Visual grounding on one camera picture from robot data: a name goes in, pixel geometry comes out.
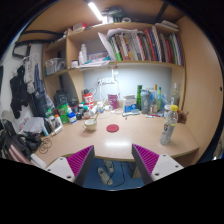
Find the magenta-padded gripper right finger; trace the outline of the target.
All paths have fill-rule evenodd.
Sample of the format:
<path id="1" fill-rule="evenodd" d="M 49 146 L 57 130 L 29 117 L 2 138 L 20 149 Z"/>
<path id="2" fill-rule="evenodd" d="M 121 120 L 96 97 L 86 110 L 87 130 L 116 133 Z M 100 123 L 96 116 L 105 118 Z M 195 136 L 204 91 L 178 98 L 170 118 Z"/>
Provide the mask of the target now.
<path id="1" fill-rule="evenodd" d="M 145 185 L 182 169 L 168 154 L 158 155 L 136 144 L 132 145 L 132 155 Z"/>

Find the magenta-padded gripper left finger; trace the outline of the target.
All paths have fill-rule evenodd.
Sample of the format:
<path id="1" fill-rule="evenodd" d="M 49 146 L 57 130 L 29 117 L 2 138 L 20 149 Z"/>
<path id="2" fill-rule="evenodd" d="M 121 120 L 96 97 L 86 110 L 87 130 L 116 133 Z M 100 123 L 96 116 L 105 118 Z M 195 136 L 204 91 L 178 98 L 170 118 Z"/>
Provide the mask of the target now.
<path id="1" fill-rule="evenodd" d="M 68 157 L 59 157 L 46 170 L 82 186 L 94 156 L 94 146 L 91 145 Z"/>

